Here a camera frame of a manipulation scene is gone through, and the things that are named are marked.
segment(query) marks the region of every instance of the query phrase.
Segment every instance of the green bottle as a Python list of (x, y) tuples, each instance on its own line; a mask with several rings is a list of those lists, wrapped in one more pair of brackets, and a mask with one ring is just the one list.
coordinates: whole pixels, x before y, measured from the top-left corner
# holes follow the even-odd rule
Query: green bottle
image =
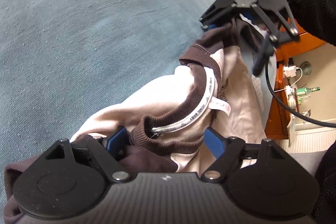
[(297, 89), (296, 90), (296, 95), (297, 96), (307, 95), (308, 93), (311, 93), (311, 92), (314, 92), (314, 91), (318, 91), (318, 90), (320, 90), (320, 88), (312, 88), (312, 89), (303, 88), (303, 89)]

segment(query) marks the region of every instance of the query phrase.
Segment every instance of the white power adapter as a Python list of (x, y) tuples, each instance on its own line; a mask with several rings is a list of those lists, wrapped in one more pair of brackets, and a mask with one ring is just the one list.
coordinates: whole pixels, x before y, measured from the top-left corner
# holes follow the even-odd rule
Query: white power adapter
[(285, 86), (284, 90), (287, 96), (290, 96), (294, 91), (289, 85)]
[(296, 66), (283, 67), (283, 73), (286, 75), (287, 78), (295, 77)]

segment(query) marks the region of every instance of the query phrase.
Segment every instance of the floor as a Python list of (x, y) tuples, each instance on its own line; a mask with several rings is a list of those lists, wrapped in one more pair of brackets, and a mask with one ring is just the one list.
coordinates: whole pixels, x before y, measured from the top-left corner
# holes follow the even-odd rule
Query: floor
[(327, 150), (336, 140), (336, 129), (316, 128), (298, 131), (293, 144), (288, 147), (288, 140), (276, 143), (288, 153), (310, 153)]

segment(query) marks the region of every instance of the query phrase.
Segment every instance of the black fuzzy sleeve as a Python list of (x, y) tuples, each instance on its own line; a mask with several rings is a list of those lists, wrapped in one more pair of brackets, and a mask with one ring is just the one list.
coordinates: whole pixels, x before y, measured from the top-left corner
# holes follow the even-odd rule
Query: black fuzzy sleeve
[(336, 46), (336, 0), (288, 0), (288, 3), (302, 28)]

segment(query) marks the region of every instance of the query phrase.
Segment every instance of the wall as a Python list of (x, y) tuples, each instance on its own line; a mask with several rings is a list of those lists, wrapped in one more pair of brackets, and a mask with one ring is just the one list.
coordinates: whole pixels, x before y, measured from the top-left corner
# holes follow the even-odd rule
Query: wall
[(303, 61), (309, 61), (313, 66), (311, 75), (303, 76), (297, 83), (298, 88), (321, 88), (310, 94), (311, 97), (301, 105), (300, 111), (310, 108), (311, 117), (317, 120), (336, 118), (336, 47), (326, 43), (313, 51), (295, 56), (293, 60), (296, 66)]

